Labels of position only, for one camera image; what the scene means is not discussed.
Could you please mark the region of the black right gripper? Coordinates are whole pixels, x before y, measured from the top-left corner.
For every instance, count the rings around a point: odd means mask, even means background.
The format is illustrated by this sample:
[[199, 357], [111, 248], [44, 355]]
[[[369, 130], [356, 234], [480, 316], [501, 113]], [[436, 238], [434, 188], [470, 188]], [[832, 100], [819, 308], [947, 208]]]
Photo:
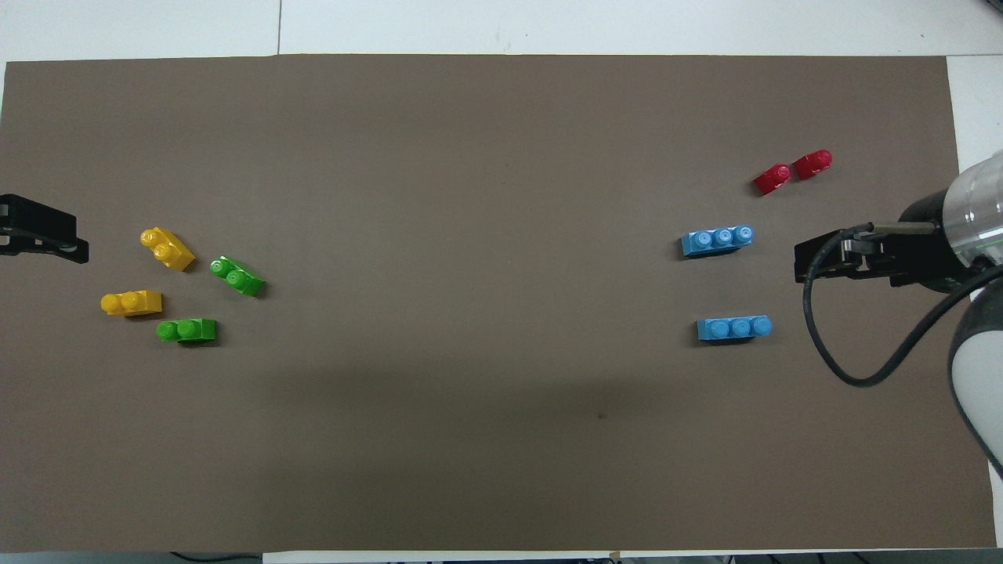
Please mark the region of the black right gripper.
[[[889, 286], [918, 284], [950, 293], [970, 278], [967, 267], [959, 261], [943, 231], [943, 203], [947, 192], [939, 190], [910, 204], [900, 214], [901, 222], [932, 222], [937, 226], [925, 235], [853, 235], [843, 239], [820, 262], [817, 279], [846, 278], [867, 280], [887, 276], [882, 261], [885, 250], [893, 257]], [[810, 264], [837, 233], [827, 233], [793, 248], [793, 275], [798, 284], [807, 279]]]

